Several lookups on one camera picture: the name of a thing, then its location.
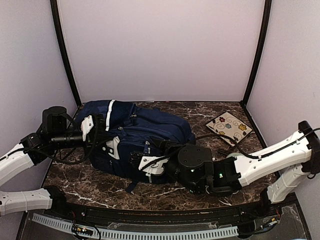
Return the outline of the navy blue student backpack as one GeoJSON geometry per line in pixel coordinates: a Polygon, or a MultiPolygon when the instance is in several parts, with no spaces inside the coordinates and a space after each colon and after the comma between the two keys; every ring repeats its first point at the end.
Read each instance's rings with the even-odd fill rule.
{"type": "Polygon", "coordinates": [[[180,145],[195,143],[190,124],[182,117],[158,109],[143,108],[133,102],[96,100],[87,102],[78,113],[75,122],[80,124],[85,117],[96,114],[105,117],[111,112],[108,131],[112,140],[93,150],[89,156],[91,165],[98,171],[130,179],[126,188],[130,193],[138,183],[166,184],[168,177],[146,176],[129,163],[130,153],[150,154],[151,139],[171,140],[180,145]]]}

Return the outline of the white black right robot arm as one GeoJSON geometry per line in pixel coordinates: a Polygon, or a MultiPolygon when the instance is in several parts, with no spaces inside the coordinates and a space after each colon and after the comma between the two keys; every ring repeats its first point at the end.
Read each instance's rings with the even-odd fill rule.
{"type": "Polygon", "coordinates": [[[260,194],[255,213],[266,217],[275,204],[310,175],[320,172],[320,139],[307,121],[285,140],[248,154],[240,150],[214,161],[209,148],[197,145],[179,146],[164,156],[142,157],[139,169],[155,175],[160,169],[191,193],[213,196],[235,194],[243,187],[279,170],[282,175],[260,194]]]}

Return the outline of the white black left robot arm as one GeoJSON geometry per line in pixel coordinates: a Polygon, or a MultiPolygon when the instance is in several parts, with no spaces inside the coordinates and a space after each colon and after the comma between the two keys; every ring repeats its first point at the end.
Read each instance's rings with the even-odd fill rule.
{"type": "MultiPolygon", "coordinates": [[[[85,162],[93,150],[107,141],[103,130],[111,127],[111,112],[106,116],[94,113],[77,124],[62,106],[53,106],[42,112],[42,123],[33,132],[0,158],[0,183],[3,185],[19,173],[34,167],[46,159],[65,165],[85,162]],[[66,161],[54,157],[55,152],[69,148],[84,148],[87,154],[78,161],[66,161]]],[[[60,218],[71,213],[65,194],[56,186],[30,191],[0,193],[0,215],[31,210],[52,210],[60,218]]]]}

